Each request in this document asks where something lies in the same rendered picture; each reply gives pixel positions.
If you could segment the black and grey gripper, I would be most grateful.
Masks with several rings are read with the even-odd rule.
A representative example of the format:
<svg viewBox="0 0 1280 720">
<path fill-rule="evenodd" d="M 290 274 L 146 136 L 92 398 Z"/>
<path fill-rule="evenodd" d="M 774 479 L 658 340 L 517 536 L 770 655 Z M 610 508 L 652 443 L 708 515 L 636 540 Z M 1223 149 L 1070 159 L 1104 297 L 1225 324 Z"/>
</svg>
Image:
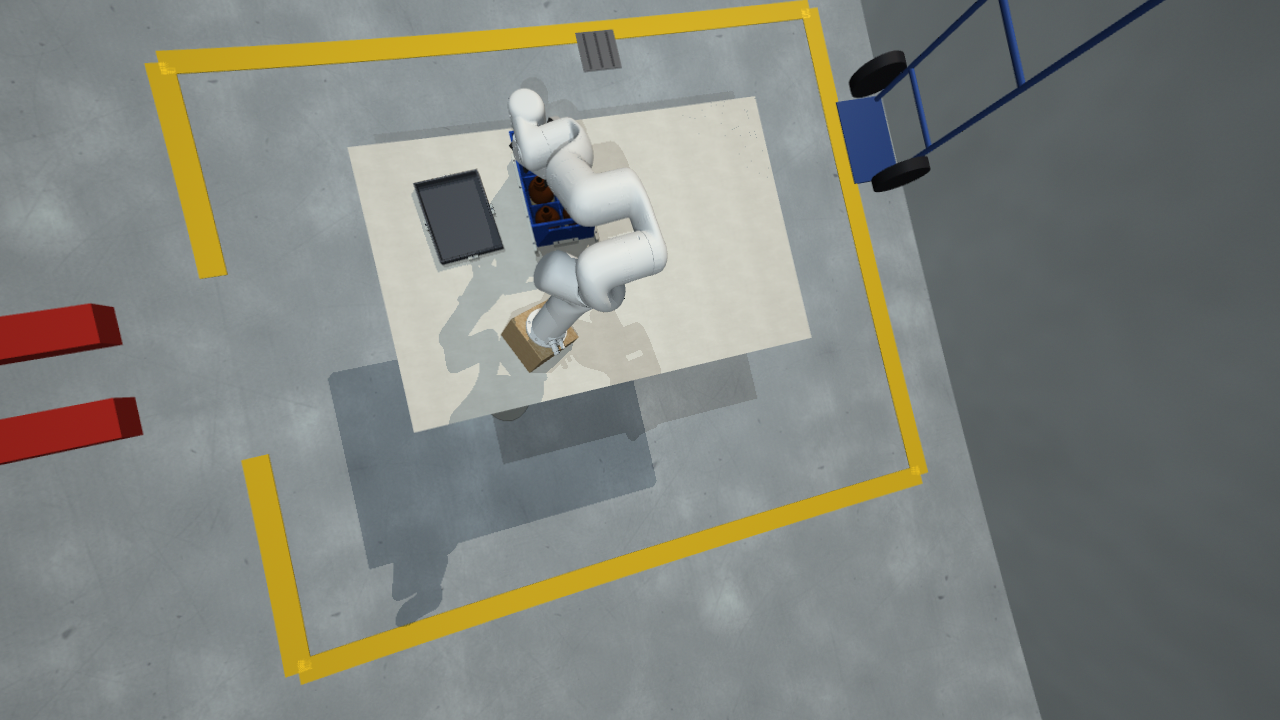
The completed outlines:
<svg viewBox="0 0 1280 720">
<path fill-rule="evenodd" d="M 513 135 L 513 138 L 512 138 L 512 142 L 509 143 L 509 149 L 512 149 L 512 150 L 513 150 L 513 155 L 515 155 L 515 160 L 516 160 L 516 161 L 518 161 L 518 164 L 521 164 L 521 165 L 522 165 L 522 163 L 521 163 L 521 160 L 520 160 L 520 158 L 518 158 L 518 152 L 517 152 L 517 143 L 516 143 L 516 138 L 515 138 L 515 135 Z M 524 167 L 524 165 L 522 165 L 522 167 Z M 539 176 L 539 177 L 540 177 L 541 179 L 545 179 L 545 181 L 544 181 L 544 186 L 545 186 L 545 187 L 548 187 L 548 184 L 547 184 L 547 178 L 545 178 L 545 172 L 547 172 L 547 167 L 545 167 L 545 168 L 541 168 L 540 170 L 531 170 L 531 172 L 532 172 L 534 174 Z M 525 173 L 525 174 L 527 174 L 527 173 L 529 173 L 529 170 L 527 170 L 526 168 L 524 168 L 524 173 Z"/>
</svg>

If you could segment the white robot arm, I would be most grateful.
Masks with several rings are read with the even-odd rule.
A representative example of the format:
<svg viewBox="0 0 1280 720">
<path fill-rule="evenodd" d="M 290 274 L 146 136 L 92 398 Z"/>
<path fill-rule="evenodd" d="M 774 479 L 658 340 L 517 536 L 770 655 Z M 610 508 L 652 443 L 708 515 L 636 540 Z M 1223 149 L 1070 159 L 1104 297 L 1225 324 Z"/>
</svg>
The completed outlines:
<svg viewBox="0 0 1280 720">
<path fill-rule="evenodd" d="M 534 343 L 558 355 L 557 346 L 564 348 L 567 331 L 584 313 L 614 311 L 625 300 L 626 283 L 666 268 L 666 241 L 632 169 L 591 169 L 593 145 L 579 122 L 570 117 L 547 120 L 541 97 L 530 88 L 511 94 L 508 110 L 520 160 L 529 170 L 548 165 L 547 184 L 573 222 L 594 227 L 628 218 L 634 227 L 631 233 L 593 243 L 579 258 L 556 250 L 538 263 L 534 284 L 550 297 L 530 313 L 526 331 Z"/>
</svg>

